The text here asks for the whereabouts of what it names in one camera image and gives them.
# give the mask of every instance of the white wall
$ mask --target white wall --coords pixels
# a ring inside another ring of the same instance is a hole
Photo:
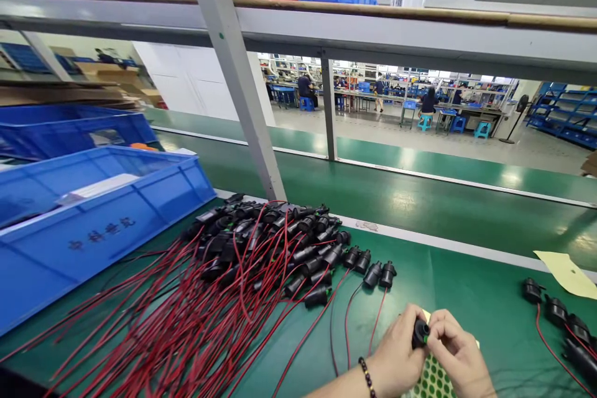
[[[211,48],[134,42],[155,86],[169,109],[238,121],[236,108]],[[274,114],[256,53],[248,53],[259,101],[268,126]]]

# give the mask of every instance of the chair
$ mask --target chair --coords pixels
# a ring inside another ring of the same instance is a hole
[[[474,137],[484,137],[487,140],[489,132],[491,130],[491,121],[481,121],[474,132]]]
[[[299,98],[300,101],[300,110],[306,110],[308,112],[312,112],[315,110],[313,107],[313,100],[308,96],[301,96]]]
[[[465,131],[465,126],[466,126],[466,117],[458,116],[454,119],[454,122],[452,123],[450,132],[458,131],[462,134]]]
[[[420,127],[423,130],[423,132],[425,132],[427,129],[431,128],[432,124],[433,114],[423,114],[421,115],[419,124],[417,126]]]

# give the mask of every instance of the gray floor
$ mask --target gray floor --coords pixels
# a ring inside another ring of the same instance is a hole
[[[278,127],[299,131],[325,133],[322,110],[314,112],[280,109],[273,104]],[[336,111],[336,135],[352,139],[408,147],[441,154],[458,155],[488,160],[507,165],[544,169],[567,174],[579,174],[589,149],[557,139],[532,127],[523,127],[512,136],[516,144],[505,144],[498,139],[476,139],[472,132],[464,134],[435,134],[431,129],[422,132],[413,125],[400,128],[400,106],[386,105],[384,112]]]

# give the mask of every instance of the shelf rack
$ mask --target shelf rack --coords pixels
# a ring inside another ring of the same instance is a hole
[[[527,126],[597,149],[597,90],[548,90]]]

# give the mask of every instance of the bundle of wires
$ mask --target bundle of wires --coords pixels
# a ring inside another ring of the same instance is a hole
[[[49,338],[56,343],[69,331],[81,332],[84,317],[110,301],[117,304],[86,328],[83,342],[50,379],[47,396],[75,389],[90,397],[231,395],[296,306],[324,305],[323,314],[333,300],[331,279],[345,235],[336,240],[341,222],[328,211],[235,195],[197,216],[166,250],[131,259],[156,257],[0,362]],[[283,310],[271,320],[280,303]],[[273,325],[263,335],[268,321]]]

